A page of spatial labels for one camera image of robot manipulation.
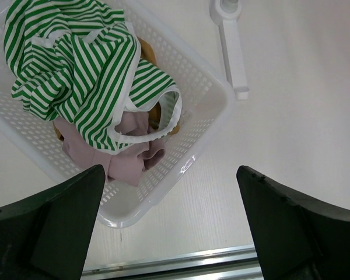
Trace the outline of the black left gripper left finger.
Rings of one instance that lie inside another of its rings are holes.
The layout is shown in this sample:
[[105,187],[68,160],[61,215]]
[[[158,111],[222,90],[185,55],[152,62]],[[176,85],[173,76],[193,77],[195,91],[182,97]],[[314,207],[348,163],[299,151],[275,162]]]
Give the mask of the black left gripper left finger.
[[0,279],[80,279],[104,184],[95,165],[0,207]]

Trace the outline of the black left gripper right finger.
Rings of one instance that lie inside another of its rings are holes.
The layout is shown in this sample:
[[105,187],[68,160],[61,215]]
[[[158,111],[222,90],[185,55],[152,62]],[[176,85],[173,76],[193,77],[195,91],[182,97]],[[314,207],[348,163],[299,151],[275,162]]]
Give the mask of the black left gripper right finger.
[[248,166],[236,178],[264,279],[350,279],[350,210]]

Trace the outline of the pink tank top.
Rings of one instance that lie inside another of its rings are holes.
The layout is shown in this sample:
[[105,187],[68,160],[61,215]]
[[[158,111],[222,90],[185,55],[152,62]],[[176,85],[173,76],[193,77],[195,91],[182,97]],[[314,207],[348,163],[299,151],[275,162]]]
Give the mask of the pink tank top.
[[163,139],[138,143],[117,155],[110,155],[87,144],[75,125],[63,118],[56,118],[53,124],[63,137],[64,153],[82,169],[102,165],[107,182],[117,180],[136,187],[144,172],[158,164],[165,155]]

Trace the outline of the green striped tank top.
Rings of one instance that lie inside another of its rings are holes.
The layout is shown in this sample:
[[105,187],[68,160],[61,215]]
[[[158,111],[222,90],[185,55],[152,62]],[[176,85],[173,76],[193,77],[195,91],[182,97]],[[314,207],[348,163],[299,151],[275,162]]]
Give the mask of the green striped tank top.
[[[165,137],[180,120],[179,88],[141,57],[122,9],[100,1],[12,1],[3,44],[16,78],[11,95],[24,111],[44,121],[65,119],[95,149],[116,155]],[[156,105],[155,132],[117,131],[125,112],[146,113]]]

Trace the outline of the brown tank top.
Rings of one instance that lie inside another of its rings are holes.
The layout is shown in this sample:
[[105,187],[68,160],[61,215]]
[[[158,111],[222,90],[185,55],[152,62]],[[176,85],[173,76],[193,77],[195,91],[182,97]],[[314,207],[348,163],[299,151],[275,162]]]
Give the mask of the brown tank top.
[[[141,58],[144,60],[147,60],[150,63],[152,63],[153,65],[157,66],[155,53],[154,53],[152,47],[143,39],[139,38],[138,40],[141,44]],[[157,130],[159,128],[161,112],[162,112],[162,109],[161,109],[161,106],[159,103],[157,103],[154,106],[154,108],[152,108],[149,111],[149,117],[148,117],[149,125],[154,130]],[[62,136],[60,131],[56,128],[55,124],[53,124],[53,129],[54,129],[54,132],[57,136],[57,139],[60,141],[64,141],[64,137]]]

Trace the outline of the white plastic basket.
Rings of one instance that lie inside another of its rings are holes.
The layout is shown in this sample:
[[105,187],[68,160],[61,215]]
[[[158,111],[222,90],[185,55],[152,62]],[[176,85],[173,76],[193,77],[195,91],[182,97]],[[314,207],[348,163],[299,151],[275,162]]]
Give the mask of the white plastic basket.
[[[54,182],[80,172],[62,151],[53,126],[22,110],[12,99],[14,76],[3,52],[9,1],[0,1],[0,132]],[[180,88],[183,109],[180,131],[165,139],[165,157],[141,178],[137,187],[113,181],[103,191],[98,220],[112,228],[127,228],[157,205],[218,135],[231,114],[235,94],[223,76],[138,1],[110,1],[122,9],[137,35],[154,49],[159,67]]]

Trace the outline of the metal clothes rack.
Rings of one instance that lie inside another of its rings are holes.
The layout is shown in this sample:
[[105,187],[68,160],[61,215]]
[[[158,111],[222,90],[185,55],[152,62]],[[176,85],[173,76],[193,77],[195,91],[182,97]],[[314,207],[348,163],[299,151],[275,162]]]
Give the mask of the metal clothes rack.
[[240,1],[213,0],[209,6],[209,13],[219,30],[226,79],[231,84],[237,100],[247,100],[250,89],[238,27],[242,4]]

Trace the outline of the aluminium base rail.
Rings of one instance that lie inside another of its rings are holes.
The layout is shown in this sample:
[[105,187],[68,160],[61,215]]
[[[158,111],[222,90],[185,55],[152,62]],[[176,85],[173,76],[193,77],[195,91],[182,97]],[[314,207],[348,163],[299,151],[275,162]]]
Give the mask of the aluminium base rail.
[[254,246],[85,268],[82,279],[263,279]]

